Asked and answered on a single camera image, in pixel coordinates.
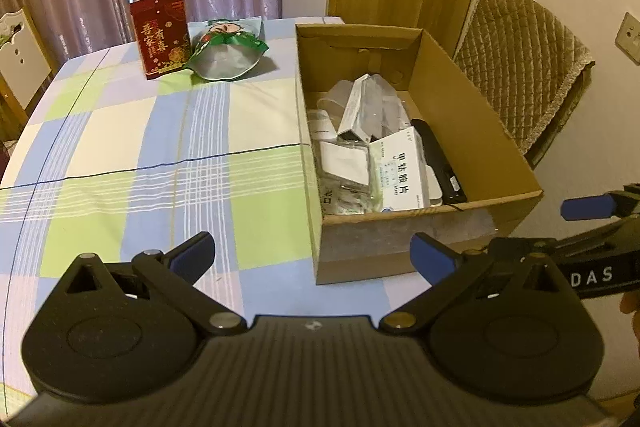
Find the person right hand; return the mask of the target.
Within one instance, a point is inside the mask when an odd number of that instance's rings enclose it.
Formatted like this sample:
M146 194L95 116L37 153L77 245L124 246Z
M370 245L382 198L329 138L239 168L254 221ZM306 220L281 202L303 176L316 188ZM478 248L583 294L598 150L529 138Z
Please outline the person right hand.
M640 291L626 291L620 299L620 312L631 315L631 327L634 335L640 343Z

